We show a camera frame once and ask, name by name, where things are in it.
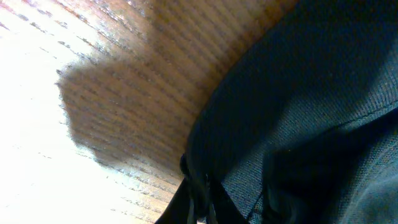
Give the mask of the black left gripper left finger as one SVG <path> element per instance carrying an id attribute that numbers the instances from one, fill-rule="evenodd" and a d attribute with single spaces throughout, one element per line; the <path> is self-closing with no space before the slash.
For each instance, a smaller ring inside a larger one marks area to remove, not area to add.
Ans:
<path id="1" fill-rule="evenodd" d="M 178 187 L 167 208 L 155 224 L 195 224 L 194 201 L 186 179 Z"/>

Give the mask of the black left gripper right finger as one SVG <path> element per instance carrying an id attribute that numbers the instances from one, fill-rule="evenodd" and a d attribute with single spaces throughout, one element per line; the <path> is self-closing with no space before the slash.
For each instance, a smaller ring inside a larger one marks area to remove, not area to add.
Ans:
<path id="1" fill-rule="evenodd" d="M 220 182 L 208 179 L 206 189 L 208 192 L 206 222 L 208 224 L 248 224 Z"/>

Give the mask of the black polo shirt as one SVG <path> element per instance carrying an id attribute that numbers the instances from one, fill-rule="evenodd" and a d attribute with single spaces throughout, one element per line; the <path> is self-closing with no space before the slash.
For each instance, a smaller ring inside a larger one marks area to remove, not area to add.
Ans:
<path id="1" fill-rule="evenodd" d="M 299 1 L 230 69 L 185 153 L 261 223 L 397 222 L 397 2 Z"/>

